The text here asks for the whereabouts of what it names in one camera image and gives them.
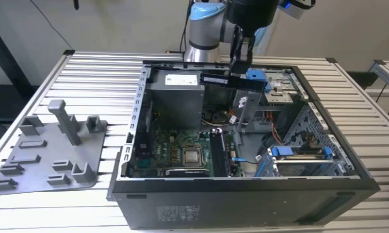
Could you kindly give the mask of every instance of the blue clip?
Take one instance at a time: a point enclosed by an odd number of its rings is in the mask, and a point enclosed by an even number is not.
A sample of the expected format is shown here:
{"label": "blue clip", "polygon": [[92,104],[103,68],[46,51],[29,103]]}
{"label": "blue clip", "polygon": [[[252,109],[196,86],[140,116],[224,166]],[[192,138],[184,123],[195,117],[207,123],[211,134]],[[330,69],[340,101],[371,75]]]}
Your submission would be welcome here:
{"label": "blue clip", "polygon": [[323,152],[324,152],[324,159],[331,159],[331,156],[332,156],[331,149],[328,147],[324,147]]}
{"label": "blue clip", "polygon": [[278,156],[278,150],[275,147],[271,148],[271,155],[272,155],[272,157]]}

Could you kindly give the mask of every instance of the gray plastic part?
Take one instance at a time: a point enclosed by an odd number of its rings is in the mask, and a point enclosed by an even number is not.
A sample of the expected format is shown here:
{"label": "gray plastic part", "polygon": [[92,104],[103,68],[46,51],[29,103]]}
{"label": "gray plastic part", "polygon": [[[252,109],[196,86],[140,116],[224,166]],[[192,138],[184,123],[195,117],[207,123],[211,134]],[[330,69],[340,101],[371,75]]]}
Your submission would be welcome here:
{"label": "gray plastic part", "polygon": [[22,170],[23,170],[23,168],[19,164],[2,165],[0,167],[0,173],[2,173],[3,175],[21,175]]}
{"label": "gray plastic part", "polygon": [[95,178],[87,163],[84,163],[83,170],[79,169],[76,164],[72,165],[71,176],[78,183],[90,182]]}
{"label": "gray plastic part", "polygon": [[15,186],[17,182],[11,178],[0,179],[0,191],[14,190]]}
{"label": "gray plastic part", "polygon": [[46,182],[48,185],[68,185],[70,184],[70,178],[64,174],[52,174],[47,176]]}
{"label": "gray plastic part", "polygon": [[76,129],[76,121],[74,122],[70,120],[70,117],[66,114],[64,111],[66,103],[63,100],[51,100],[47,105],[47,110],[50,113],[54,114],[56,121],[59,123],[60,132],[66,135],[68,142],[72,146],[76,146],[80,141],[79,137],[76,135],[75,129]]}
{"label": "gray plastic part", "polygon": [[98,133],[103,131],[103,125],[100,123],[98,116],[87,116],[86,127],[88,133]]}
{"label": "gray plastic part", "polygon": [[35,130],[35,127],[42,127],[43,124],[39,121],[37,116],[26,116],[22,119],[21,124],[18,125],[18,128],[23,135],[30,136],[30,135],[38,135],[39,133]]}
{"label": "gray plastic part", "polygon": [[10,164],[34,164],[39,162],[40,157],[35,155],[26,155],[26,156],[10,156],[9,157],[9,163]]}
{"label": "gray plastic part", "polygon": [[[91,187],[96,181],[107,125],[103,120],[98,122],[102,130],[98,133],[88,133],[86,121],[76,122],[78,130],[74,133],[80,140],[76,146],[71,146],[67,137],[60,133],[58,123],[34,127],[38,135],[21,134],[15,145],[21,142],[46,141],[46,146],[26,149],[13,147],[1,167],[0,195]],[[48,179],[55,174],[64,174],[64,177]]]}
{"label": "gray plastic part", "polygon": [[54,171],[71,171],[72,164],[68,159],[55,160],[52,162],[51,168]]}
{"label": "gray plastic part", "polygon": [[27,149],[27,148],[38,148],[38,147],[44,147],[46,146],[46,141],[39,140],[39,141],[23,141],[18,144],[18,148],[21,149]]}

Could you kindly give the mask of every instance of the blue latch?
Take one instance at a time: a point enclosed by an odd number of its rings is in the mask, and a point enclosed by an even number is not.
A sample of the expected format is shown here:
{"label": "blue latch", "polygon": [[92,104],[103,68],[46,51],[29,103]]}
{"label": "blue latch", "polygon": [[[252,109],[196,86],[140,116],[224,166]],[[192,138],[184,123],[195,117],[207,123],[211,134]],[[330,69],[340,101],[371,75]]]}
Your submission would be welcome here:
{"label": "blue latch", "polygon": [[246,73],[246,77],[250,80],[256,80],[256,81],[262,81],[266,83],[264,85],[264,92],[270,92],[271,91],[271,86],[270,83],[267,82],[267,77],[264,75],[263,70],[260,69],[248,69],[247,73]]}
{"label": "blue latch", "polygon": [[272,156],[294,155],[291,147],[272,147],[271,154],[272,154]]}
{"label": "blue latch", "polygon": [[328,147],[323,148],[323,153],[324,153],[324,159],[331,159],[332,153]]}

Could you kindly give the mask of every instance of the blue drive bracket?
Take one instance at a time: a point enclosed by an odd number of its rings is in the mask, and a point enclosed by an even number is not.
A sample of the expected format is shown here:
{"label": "blue drive bracket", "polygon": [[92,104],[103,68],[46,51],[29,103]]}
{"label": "blue drive bracket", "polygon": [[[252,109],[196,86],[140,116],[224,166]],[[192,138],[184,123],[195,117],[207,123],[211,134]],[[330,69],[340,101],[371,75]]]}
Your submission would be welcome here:
{"label": "blue drive bracket", "polygon": [[267,82],[267,77],[260,69],[248,69],[246,72],[246,77],[248,80],[256,80],[266,83],[263,92],[270,92],[272,90],[270,83]]}

